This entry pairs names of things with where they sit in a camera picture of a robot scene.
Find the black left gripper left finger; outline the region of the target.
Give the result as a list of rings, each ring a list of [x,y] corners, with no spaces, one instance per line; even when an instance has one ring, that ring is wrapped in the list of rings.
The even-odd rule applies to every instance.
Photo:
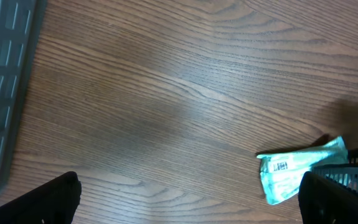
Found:
[[[81,182],[69,171],[0,206],[0,224],[71,224]]]

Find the teal snack wrapper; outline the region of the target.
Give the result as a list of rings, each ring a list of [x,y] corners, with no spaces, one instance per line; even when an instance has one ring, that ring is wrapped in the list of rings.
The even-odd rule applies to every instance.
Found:
[[[260,180],[269,205],[282,203],[299,192],[305,172],[316,166],[347,164],[348,150],[342,137],[293,152],[259,154]]]

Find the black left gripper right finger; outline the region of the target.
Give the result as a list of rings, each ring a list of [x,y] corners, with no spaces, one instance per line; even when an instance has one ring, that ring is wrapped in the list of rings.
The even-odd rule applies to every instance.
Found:
[[[298,193],[303,224],[358,224],[358,193],[306,172]]]

